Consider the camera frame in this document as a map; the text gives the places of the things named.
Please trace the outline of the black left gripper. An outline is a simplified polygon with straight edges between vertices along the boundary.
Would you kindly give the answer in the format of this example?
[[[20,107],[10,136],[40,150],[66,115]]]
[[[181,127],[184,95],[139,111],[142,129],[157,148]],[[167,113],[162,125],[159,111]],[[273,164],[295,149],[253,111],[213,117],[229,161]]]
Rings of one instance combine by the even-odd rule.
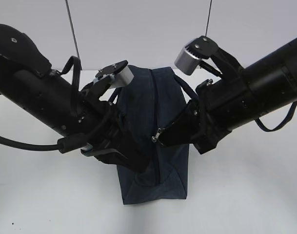
[[[136,142],[128,126],[125,113],[120,112],[114,99],[121,91],[117,88],[108,101],[100,101],[108,85],[87,84],[82,89],[89,104],[95,104],[102,113],[86,134],[87,146],[80,152],[86,157],[95,157],[105,164],[123,166],[133,172],[143,173],[152,157]]]

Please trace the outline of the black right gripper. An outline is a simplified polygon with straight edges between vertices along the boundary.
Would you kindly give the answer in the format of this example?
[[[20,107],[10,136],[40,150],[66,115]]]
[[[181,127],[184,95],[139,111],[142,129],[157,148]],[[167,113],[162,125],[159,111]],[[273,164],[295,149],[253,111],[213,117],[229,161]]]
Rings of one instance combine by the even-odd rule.
[[[207,79],[196,87],[199,101],[191,99],[163,127],[160,143],[170,147],[194,144],[200,154],[215,149],[234,129],[251,121],[251,90],[241,78]]]

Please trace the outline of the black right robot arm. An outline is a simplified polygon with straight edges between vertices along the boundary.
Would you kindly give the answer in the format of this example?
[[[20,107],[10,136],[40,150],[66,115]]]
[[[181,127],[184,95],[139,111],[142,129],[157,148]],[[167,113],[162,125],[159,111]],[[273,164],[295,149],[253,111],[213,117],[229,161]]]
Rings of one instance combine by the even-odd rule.
[[[297,38],[248,67],[220,48],[212,39],[201,36],[187,43],[175,66],[186,75],[197,67],[218,77],[207,79],[192,90],[180,84],[190,96],[185,108],[158,132],[164,146],[193,144],[204,154],[234,129],[255,122],[269,131],[261,117],[285,105],[290,109],[276,127],[280,130],[294,116],[297,107]]]

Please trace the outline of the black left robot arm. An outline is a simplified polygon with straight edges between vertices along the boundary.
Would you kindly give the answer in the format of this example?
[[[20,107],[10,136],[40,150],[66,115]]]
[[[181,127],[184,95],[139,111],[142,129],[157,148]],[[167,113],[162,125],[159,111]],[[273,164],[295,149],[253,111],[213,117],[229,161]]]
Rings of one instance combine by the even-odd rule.
[[[28,151],[79,149],[105,164],[142,173],[151,157],[121,122],[122,112],[112,101],[100,100],[111,88],[130,84],[134,75],[128,61],[102,68],[95,80],[79,88],[81,62],[72,56],[63,70],[52,68],[23,32],[0,24],[0,95],[8,98],[61,138],[54,145],[32,145],[0,137],[0,144]]]

